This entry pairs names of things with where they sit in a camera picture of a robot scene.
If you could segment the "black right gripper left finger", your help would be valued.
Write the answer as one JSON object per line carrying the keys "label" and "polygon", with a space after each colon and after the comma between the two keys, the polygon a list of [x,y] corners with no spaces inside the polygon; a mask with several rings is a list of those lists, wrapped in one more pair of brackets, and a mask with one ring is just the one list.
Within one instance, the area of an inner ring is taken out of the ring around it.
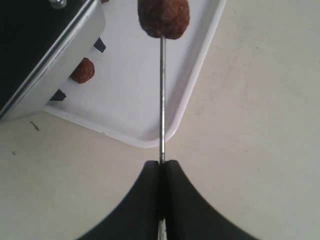
{"label": "black right gripper left finger", "polygon": [[81,240],[156,240],[158,238],[158,161],[148,160],[132,188]]}

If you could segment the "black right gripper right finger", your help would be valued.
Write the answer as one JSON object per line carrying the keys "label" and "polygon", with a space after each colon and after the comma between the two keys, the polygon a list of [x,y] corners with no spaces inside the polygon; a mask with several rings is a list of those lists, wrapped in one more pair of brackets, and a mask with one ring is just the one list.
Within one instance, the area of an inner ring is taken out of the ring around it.
{"label": "black right gripper right finger", "polygon": [[176,160],[164,164],[165,224],[168,240],[251,240],[245,232],[216,211],[192,185]]}

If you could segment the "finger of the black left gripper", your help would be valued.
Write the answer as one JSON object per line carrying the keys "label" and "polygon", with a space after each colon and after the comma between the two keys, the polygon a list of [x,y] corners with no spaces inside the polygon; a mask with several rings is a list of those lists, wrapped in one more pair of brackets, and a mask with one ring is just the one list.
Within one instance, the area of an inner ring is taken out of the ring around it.
{"label": "finger of the black left gripper", "polygon": [[66,94],[60,89],[50,98],[50,101],[63,101],[66,98]]}
{"label": "finger of the black left gripper", "polygon": [[100,37],[97,39],[97,41],[94,43],[93,46],[101,53],[103,53],[106,49],[106,45],[104,44],[104,42]]}

